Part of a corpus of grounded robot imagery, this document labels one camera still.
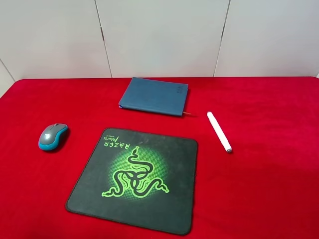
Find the white wall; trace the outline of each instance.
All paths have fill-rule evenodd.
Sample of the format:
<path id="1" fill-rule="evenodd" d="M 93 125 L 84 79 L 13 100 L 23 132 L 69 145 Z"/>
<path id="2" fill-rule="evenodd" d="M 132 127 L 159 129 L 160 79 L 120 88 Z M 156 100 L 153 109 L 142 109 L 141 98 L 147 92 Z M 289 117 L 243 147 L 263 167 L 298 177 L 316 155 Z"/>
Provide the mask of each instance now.
<path id="1" fill-rule="evenodd" d="M 14 83 L 9 72 L 4 67 L 2 61 L 0 60 L 0 97 L 7 91 L 7 89 Z"/>
<path id="2" fill-rule="evenodd" d="M 94 0 L 2 0 L 0 29 L 16 80 L 111 76 Z"/>
<path id="3" fill-rule="evenodd" d="M 229 0 L 97 0 L 113 77 L 213 76 Z"/>
<path id="4" fill-rule="evenodd" d="M 215 76 L 316 76 L 319 0 L 231 0 Z"/>

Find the white marker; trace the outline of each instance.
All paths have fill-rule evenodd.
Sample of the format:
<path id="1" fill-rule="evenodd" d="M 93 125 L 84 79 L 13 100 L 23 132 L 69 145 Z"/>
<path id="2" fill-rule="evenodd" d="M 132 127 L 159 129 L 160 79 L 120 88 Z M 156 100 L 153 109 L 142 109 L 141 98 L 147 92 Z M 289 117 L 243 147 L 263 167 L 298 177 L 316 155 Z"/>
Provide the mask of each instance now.
<path id="1" fill-rule="evenodd" d="M 207 112 L 207 117 L 208 117 L 211 125 L 213 126 L 221 144 L 224 146 L 226 152 L 231 153 L 233 150 L 232 150 L 224 132 L 222 131 L 221 127 L 219 126 L 217 120 L 213 116 L 212 112 Z"/>

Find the red table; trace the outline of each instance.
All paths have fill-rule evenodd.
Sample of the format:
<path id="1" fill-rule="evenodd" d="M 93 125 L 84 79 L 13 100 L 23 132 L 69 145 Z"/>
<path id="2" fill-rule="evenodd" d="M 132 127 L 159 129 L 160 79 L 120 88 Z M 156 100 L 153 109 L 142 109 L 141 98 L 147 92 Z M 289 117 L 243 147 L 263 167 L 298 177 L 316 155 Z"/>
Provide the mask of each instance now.
<path id="1" fill-rule="evenodd" d="M 16 82 L 0 99 L 0 238 L 180 238 L 65 210 L 103 129 L 118 127 L 198 142 L 193 225 L 185 238 L 318 239 L 319 79 L 163 80 L 189 84 L 185 110 L 195 117 L 118 108 L 130 79 Z M 40 134 L 56 122 L 70 128 L 65 144 L 41 151 Z"/>

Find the computer mouse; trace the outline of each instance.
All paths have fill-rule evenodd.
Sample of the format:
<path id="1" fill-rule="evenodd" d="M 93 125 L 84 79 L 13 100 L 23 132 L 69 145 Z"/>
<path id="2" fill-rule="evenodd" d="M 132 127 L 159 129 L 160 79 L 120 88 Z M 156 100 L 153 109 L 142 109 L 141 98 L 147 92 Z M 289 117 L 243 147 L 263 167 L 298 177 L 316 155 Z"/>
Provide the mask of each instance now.
<path id="1" fill-rule="evenodd" d="M 63 123 L 49 125 L 40 136 L 39 148 L 45 151 L 55 149 L 59 144 L 61 134 L 67 129 L 68 126 Z"/>

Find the notebook cover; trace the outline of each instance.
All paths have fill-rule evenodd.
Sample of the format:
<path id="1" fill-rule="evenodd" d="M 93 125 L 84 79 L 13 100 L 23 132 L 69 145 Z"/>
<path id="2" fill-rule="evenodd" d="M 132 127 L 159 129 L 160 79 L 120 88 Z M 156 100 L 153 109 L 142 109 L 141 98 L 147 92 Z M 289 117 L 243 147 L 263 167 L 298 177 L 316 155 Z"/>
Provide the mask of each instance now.
<path id="1" fill-rule="evenodd" d="M 182 116 L 188 84 L 133 77 L 119 106 L 122 108 Z"/>

